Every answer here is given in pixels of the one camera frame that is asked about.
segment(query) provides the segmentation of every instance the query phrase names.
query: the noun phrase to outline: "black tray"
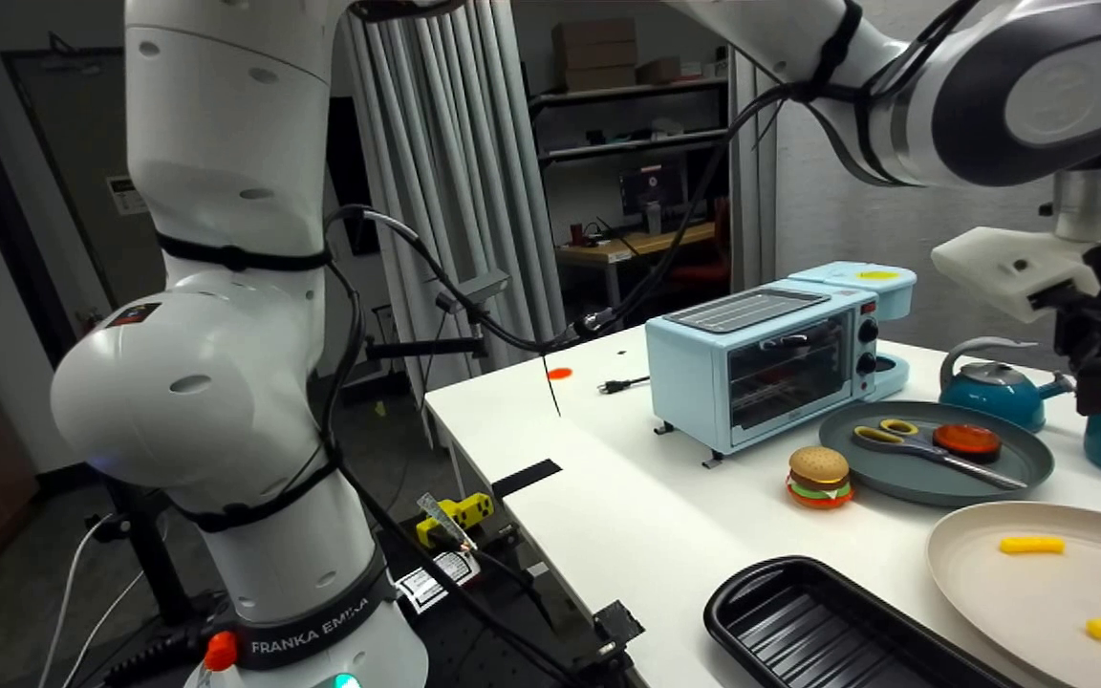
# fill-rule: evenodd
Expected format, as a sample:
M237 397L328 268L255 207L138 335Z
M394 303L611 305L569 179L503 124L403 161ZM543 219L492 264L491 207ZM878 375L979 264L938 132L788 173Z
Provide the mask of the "black tray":
M1011 688L1006 677L815 559L741 570L714 587L704 622L756 682Z

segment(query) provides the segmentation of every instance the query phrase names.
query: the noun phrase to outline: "orange light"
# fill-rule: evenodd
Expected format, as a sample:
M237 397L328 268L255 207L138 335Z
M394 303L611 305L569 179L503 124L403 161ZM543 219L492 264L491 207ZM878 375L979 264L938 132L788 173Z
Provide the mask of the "orange light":
M203 653L207 672L226 672L237 665L237 658L240 658L237 633L229 631L211 633L207 653Z

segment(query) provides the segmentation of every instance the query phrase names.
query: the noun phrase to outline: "white table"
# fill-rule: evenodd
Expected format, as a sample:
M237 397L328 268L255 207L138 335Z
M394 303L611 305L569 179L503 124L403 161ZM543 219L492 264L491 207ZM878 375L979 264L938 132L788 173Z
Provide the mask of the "white table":
M882 351L909 359L909 387L899 397L938 401L940 351L905 343ZM655 436L645 387L611 397L597 391L608 379L645 375L643 329L557 351L551 368L575 368L575 379L554 383L562 417L543 364L435 391L427 406L491 482L541 457L562 467L511 491L508 508L585 607L625 598L634 611L645 633L630 640L630 658L650 682L748 682L704 631L704 603L732 572L778 555L822 559L1000 672L1043 682L935 587L927 541L945 513L867 487L840 513L785 499L788 454L820 442L820 424L704 471L708 452L695 439ZM1101 471L1082 454L1086 420L1070 406L1070 397L1048 401L1039 439L1056 454L1056 472L1031 499L1101 508Z

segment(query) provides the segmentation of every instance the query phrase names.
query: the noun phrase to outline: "box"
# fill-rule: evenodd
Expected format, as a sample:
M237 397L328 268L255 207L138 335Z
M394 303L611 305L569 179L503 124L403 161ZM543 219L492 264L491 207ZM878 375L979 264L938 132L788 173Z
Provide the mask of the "box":
M576 47L608 47L608 41L634 41L630 19L593 19L593 24L557 24L554 27L554 49L576 49Z
M568 68L562 90L597 90L634 84L634 68Z
M557 71L569 68L634 68L634 41L582 41L557 49Z
M662 57L639 68L639 84L708 80L712 61Z

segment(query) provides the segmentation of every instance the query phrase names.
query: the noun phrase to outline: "burger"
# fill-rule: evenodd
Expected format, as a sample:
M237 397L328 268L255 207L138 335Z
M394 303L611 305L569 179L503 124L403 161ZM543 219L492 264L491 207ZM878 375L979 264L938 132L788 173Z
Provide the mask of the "burger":
M788 491L811 508L854 499L848 457L831 448L805 448L788 457Z

